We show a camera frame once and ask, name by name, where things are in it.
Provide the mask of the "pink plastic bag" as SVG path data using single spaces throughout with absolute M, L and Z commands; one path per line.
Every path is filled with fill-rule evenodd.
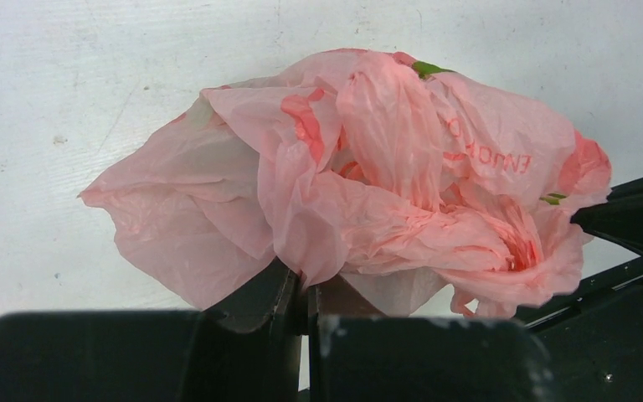
M 512 317 L 573 292 L 610 194 L 599 144 L 543 103 L 397 52 L 334 49 L 207 88 L 80 194 L 136 268 L 206 309 L 280 260 L 389 315 L 446 286 Z

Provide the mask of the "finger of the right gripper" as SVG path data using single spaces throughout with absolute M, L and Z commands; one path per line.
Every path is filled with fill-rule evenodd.
M 643 256 L 643 178 L 612 188 L 605 203 L 579 209 L 571 222 L 589 235 Z

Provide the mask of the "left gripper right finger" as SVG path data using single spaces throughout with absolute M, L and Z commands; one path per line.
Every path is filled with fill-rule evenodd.
M 341 277 L 307 293 L 314 401 L 552 401 L 543 345 L 514 321 L 390 317 Z

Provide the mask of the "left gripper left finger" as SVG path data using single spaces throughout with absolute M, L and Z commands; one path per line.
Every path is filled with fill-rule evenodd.
M 0 401 L 293 401 L 297 280 L 274 262 L 209 309 L 0 317 Z

